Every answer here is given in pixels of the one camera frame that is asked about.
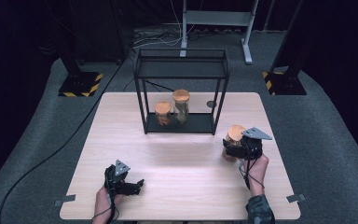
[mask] black stand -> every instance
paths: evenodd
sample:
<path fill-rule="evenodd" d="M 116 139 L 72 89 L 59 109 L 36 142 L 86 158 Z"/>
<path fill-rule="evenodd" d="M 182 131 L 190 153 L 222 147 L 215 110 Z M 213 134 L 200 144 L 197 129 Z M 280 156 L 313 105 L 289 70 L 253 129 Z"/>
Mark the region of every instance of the black stand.
<path fill-rule="evenodd" d="M 102 78 L 98 72 L 81 72 L 74 56 L 69 50 L 61 28 L 58 25 L 56 17 L 54 16 L 48 0 L 43 0 L 42 8 L 46 13 L 48 22 L 52 30 L 52 38 L 57 46 L 57 51 L 62 59 L 62 62 L 68 71 L 68 77 L 63 82 L 60 90 L 60 96 L 92 96 L 98 89 L 98 85 Z"/>
<path fill-rule="evenodd" d="M 294 23 L 296 22 L 296 18 L 299 10 L 302 8 L 304 0 L 300 0 L 297 5 L 295 15 L 292 18 L 287 34 L 282 42 L 282 45 L 278 51 L 278 54 L 269 70 L 269 72 L 263 72 L 264 80 L 267 84 L 267 89 L 269 94 L 271 95 L 306 95 L 306 91 L 302 86 L 300 80 L 298 79 L 298 73 L 300 72 L 303 63 L 307 59 L 310 54 L 311 48 L 315 42 L 317 32 L 313 32 L 316 29 L 310 30 L 305 39 L 304 45 L 302 45 L 299 50 L 298 55 L 296 56 L 293 64 L 288 66 L 288 69 L 284 73 L 276 73 L 274 69 L 276 64 L 280 60 L 282 55 L 282 50 L 286 43 L 287 37 L 291 34 L 293 30 Z"/>

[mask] gray carpet floor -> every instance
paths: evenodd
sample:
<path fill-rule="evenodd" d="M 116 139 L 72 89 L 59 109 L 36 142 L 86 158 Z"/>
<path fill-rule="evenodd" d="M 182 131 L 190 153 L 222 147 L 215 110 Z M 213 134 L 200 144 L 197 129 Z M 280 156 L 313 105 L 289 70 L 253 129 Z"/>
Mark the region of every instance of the gray carpet floor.
<path fill-rule="evenodd" d="M 245 64 L 242 35 L 236 33 L 189 40 L 188 47 L 227 48 L 231 68 L 227 91 L 260 94 L 294 192 L 307 196 L 299 203 L 300 219 L 277 223 L 358 223 L 358 146 L 324 90 L 301 72 L 299 79 L 307 95 L 268 93 L 262 72 L 271 67 L 284 35 L 253 32 L 252 65 Z M 148 47 L 168 46 L 161 42 Z M 0 206 L 10 188 L 29 172 L 7 195 L 2 223 L 90 223 L 62 220 L 61 208 L 53 204 L 68 190 L 99 97 L 104 91 L 135 91 L 133 55 L 130 51 L 122 65 L 86 63 L 80 67 L 103 74 L 92 97 L 58 96 L 67 72 L 61 60 L 52 65 L 39 107 L 0 171 Z M 180 85 L 170 81 L 158 84 L 173 89 Z M 210 89 L 208 83 L 188 85 L 190 91 Z"/>

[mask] white metal stand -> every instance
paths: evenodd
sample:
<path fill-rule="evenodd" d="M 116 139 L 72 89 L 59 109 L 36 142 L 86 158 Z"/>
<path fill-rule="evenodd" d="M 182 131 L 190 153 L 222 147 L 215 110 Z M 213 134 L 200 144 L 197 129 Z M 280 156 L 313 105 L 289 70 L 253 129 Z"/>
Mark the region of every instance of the white metal stand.
<path fill-rule="evenodd" d="M 258 0 L 254 1 L 251 12 L 230 12 L 230 11 L 197 11 L 187 10 L 186 0 L 183 1 L 183 29 L 181 48 L 187 48 L 187 25 L 204 24 L 204 25 L 232 25 L 247 26 L 245 38 L 241 39 L 243 55 L 248 64 L 252 63 L 252 56 L 249 50 L 249 38 L 255 21 L 255 12 Z M 186 56 L 186 51 L 181 50 L 181 57 Z"/>

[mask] hazard striped base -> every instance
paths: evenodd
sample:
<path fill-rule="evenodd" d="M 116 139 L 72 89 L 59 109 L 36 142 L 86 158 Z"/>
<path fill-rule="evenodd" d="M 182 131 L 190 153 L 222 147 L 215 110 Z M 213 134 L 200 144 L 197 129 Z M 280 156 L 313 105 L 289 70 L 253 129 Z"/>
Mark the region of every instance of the hazard striped base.
<path fill-rule="evenodd" d="M 82 83 L 76 84 L 72 79 L 67 78 L 60 88 L 59 96 L 93 96 L 97 91 L 103 74 L 82 73 Z"/>
<path fill-rule="evenodd" d="M 263 72 L 267 90 L 271 95 L 307 95 L 297 77 L 288 77 L 282 72 Z"/>

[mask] cork lid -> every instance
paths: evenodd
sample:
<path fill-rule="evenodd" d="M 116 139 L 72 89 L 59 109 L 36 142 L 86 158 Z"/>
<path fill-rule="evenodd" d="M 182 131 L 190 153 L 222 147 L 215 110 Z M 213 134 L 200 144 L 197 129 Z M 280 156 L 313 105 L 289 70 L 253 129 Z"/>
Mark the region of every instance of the cork lid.
<path fill-rule="evenodd" d="M 187 101 L 190 98 L 190 93 L 187 90 L 176 90 L 172 94 L 174 101 Z"/>
<path fill-rule="evenodd" d="M 155 111 L 159 114 L 167 114 L 171 112 L 171 105 L 168 102 L 158 102 Z"/>
<path fill-rule="evenodd" d="M 232 125 L 229 129 L 228 129 L 228 136 L 234 140 L 234 141 L 240 141 L 242 138 L 242 133 L 243 131 L 245 131 L 245 127 L 241 126 L 241 125 Z"/>

